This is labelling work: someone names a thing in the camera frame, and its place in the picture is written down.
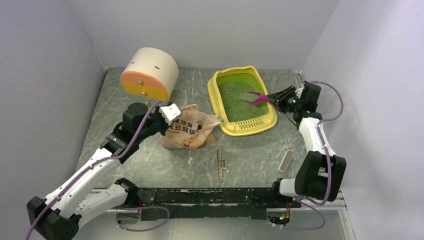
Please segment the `magenta plastic scoop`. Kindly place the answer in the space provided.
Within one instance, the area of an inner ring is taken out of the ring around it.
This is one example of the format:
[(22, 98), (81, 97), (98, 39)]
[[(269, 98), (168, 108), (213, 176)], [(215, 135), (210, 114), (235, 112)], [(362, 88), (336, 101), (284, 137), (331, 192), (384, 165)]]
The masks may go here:
[(272, 104), (274, 102), (267, 95), (261, 94), (260, 92), (248, 91), (246, 93), (246, 96), (248, 97), (248, 100), (246, 100), (246, 102), (253, 104), (255, 106), (261, 103)]

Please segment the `pink cat litter bag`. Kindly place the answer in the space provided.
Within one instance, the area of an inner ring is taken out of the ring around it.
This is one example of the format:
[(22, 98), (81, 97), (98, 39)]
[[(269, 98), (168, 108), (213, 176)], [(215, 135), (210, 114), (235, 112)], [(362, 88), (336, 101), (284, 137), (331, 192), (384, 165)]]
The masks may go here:
[(206, 114), (197, 109), (196, 104), (186, 105), (181, 115), (173, 121), (161, 145), (166, 149), (198, 149), (215, 146), (217, 140), (212, 134), (214, 128), (224, 120), (217, 115)]

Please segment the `yellow green litter box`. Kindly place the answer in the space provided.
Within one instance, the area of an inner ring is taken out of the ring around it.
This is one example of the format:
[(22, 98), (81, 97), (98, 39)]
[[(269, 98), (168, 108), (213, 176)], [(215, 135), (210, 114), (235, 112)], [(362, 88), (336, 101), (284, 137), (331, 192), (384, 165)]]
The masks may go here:
[(223, 119), (224, 133), (233, 137), (264, 132), (277, 123), (271, 104), (249, 103), (251, 94), (268, 93), (257, 69), (251, 65), (216, 71), (207, 83), (209, 98), (215, 115)]

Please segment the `white orange cylindrical bin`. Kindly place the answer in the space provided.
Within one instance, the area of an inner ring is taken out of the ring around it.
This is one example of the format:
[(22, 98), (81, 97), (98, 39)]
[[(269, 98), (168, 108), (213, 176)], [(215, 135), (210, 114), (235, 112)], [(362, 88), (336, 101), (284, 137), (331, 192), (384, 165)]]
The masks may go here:
[(120, 75), (120, 83), (129, 94), (168, 101), (178, 76), (178, 65), (168, 53), (142, 47)]

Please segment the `torn bag top strip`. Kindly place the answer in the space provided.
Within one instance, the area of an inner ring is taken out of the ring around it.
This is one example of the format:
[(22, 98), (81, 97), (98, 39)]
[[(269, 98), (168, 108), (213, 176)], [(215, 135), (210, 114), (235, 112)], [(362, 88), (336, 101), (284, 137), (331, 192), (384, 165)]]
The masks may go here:
[(222, 158), (220, 149), (216, 150), (216, 163), (217, 163), (217, 181), (223, 181), (223, 170), (228, 168), (228, 162), (225, 158)]

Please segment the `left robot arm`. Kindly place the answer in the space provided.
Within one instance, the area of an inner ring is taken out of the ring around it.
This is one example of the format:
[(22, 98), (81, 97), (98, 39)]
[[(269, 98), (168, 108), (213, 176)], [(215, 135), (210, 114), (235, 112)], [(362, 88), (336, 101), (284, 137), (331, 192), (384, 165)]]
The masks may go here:
[(115, 207), (134, 207), (139, 200), (138, 187), (121, 178), (109, 188), (93, 194), (93, 189), (109, 173), (120, 167), (140, 148), (145, 139), (165, 135), (181, 115), (179, 107), (159, 100), (148, 107), (132, 103), (122, 121), (100, 144), (89, 160), (65, 183), (45, 197), (33, 197), (26, 205), (30, 228), (46, 240), (71, 240), (91, 220)]

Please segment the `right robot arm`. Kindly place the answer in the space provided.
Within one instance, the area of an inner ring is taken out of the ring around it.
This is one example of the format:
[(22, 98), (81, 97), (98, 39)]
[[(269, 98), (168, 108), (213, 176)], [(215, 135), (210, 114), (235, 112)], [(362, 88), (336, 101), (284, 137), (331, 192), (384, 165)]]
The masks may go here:
[(289, 197), (303, 198), (319, 206), (337, 198), (347, 163), (331, 148), (324, 123), (341, 116), (344, 102), (340, 93), (335, 91), (340, 101), (339, 113), (335, 117), (323, 118), (317, 112), (322, 85), (336, 90), (323, 81), (306, 81), (302, 88), (290, 86), (267, 95), (272, 106), (280, 113), (293, 114), (292, 121), (302, 135), (307, 150), (295, 178), (279, 180), (279, 188), (270, 193), (270, 202), (275, 207), (282, 207)]

